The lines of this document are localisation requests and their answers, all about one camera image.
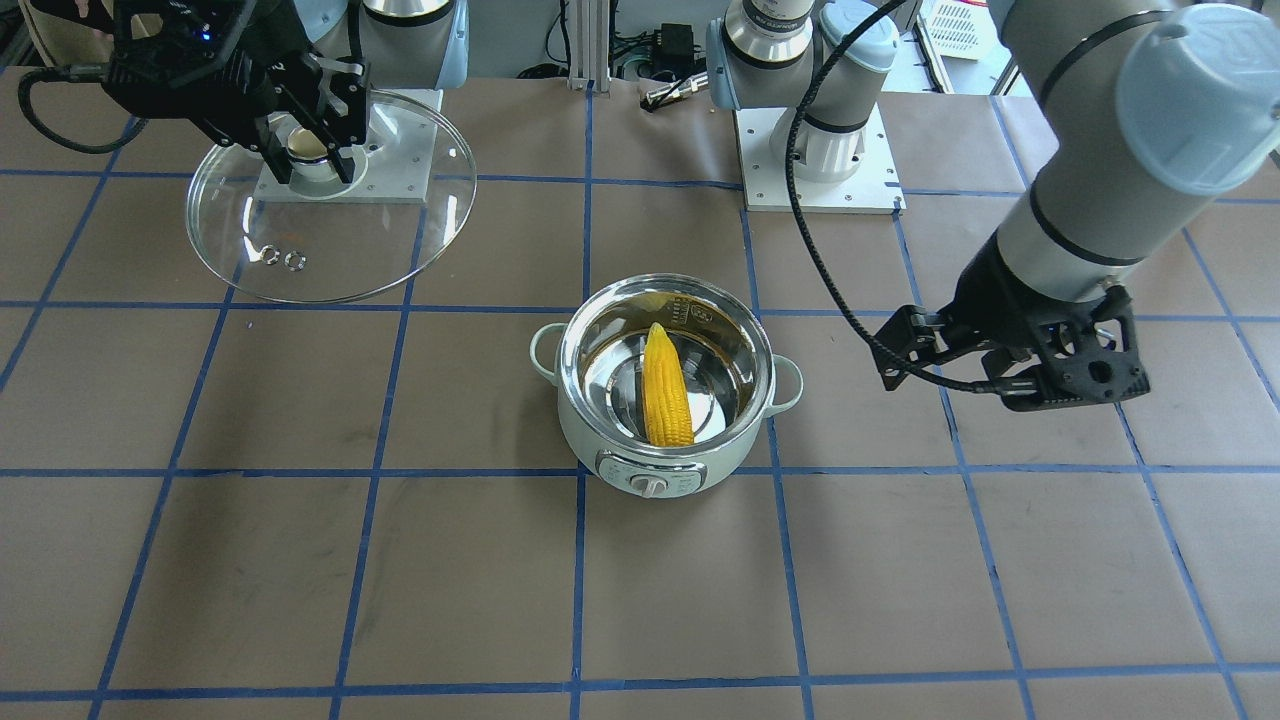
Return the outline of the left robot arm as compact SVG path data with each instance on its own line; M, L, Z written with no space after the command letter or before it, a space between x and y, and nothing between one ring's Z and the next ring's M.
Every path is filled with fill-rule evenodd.
M826 284L803 192L867 173L896 3L732 1L707 29L714 102L780 109L765 143ZM991 1L1000 42L1059 142L938 311L900 307L867 342L908 375L1030 413L1146 395L1126 277L1277 146L1277 27L1176 1Z

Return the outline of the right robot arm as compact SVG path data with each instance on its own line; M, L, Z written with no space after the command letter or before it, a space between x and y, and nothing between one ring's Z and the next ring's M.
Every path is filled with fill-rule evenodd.
M344 150L367 138L374 88L467 76L463 1L119 1L115 18L105 92L134 117L186 119L259 154L279 183L293 163L271 114L310 131L348 184Z

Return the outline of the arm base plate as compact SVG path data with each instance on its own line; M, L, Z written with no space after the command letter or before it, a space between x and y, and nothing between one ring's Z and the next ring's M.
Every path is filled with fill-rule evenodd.
M355 159L351 184L335 176L321 179L316 170L296 165L288 184L276 183L261 169L253 197L279 202L424 202L436 143L438 123L426 111L439 113L440 90L374 90L367 142L343 149Z
M791 209L783 145L785 124L792 114L782 108L733 114L749 211L787 213ZM795 190L804 211L890 214L906 208L877 105L860 129L846 135L803 123L795 152Z

